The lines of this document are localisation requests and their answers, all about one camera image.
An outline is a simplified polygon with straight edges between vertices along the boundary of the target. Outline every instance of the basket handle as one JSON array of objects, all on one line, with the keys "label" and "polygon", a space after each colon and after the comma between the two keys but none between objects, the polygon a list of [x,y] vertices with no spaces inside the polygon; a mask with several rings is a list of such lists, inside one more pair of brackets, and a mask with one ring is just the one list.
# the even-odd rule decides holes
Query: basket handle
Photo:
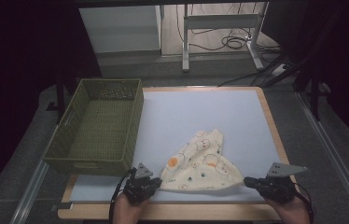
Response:
[{"label": "basket handle", "polygon": [[76,168],[82,168],[82,169],[99,169],[98,164],[93,161],[75,161],[73,162],[73,165]]}]

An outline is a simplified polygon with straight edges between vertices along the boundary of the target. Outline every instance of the wooden frame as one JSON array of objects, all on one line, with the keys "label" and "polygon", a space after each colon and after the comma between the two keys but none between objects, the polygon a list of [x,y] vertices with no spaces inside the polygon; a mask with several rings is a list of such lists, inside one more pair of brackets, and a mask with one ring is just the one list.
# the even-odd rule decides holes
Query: wooden frame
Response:
[{"label": "wooden frame", "polygon": [[[282,163],[288,158],[273,121],[271,110],[261,88],[257,87],[162,87],[144,88],[143,91],[256,91],[265,119],[268,122],[277,153]],[[71,175],[62,202],[69,203],[70,195],[77,181]],[[59,209],[58,216],[63,219],[108,219],[108,203],[72,203],[69,209]],[[280,220],[276,212],[266,203],[231,204],[162,204],[151,203],[140,216],[141,220]]]}]

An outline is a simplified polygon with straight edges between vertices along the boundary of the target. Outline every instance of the green plastic basket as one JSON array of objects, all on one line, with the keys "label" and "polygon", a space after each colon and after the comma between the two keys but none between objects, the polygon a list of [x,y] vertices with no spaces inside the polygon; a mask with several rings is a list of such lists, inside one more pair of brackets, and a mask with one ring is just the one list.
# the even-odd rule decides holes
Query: green plastic basket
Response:
[{"label": "green plastic basket", "polygon": [[82,79],[43,160],[60,173],[122,176],[143,109],[140,79]]}]

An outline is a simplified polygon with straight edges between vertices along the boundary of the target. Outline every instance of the crumpled cloth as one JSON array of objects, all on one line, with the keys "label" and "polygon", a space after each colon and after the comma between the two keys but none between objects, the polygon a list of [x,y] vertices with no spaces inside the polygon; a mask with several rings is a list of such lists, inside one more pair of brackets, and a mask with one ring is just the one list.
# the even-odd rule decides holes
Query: crumpled cloth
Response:
[{"label": "crumpled cloth", "polygon": [[171,157],[161,174],[164,190],[219,190],[242,185],[238,168],[222,156],[223,134],[197,132]]}]

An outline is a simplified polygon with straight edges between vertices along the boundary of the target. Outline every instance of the black curtain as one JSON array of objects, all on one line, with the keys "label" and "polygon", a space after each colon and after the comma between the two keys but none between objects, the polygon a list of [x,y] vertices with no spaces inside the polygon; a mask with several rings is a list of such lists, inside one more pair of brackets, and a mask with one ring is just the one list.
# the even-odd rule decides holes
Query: black curtain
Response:
[{"label": "black curtain", "polygon": [[101,75],[79,11],[72,6],[0,2],[0,172],[57,77]]}]

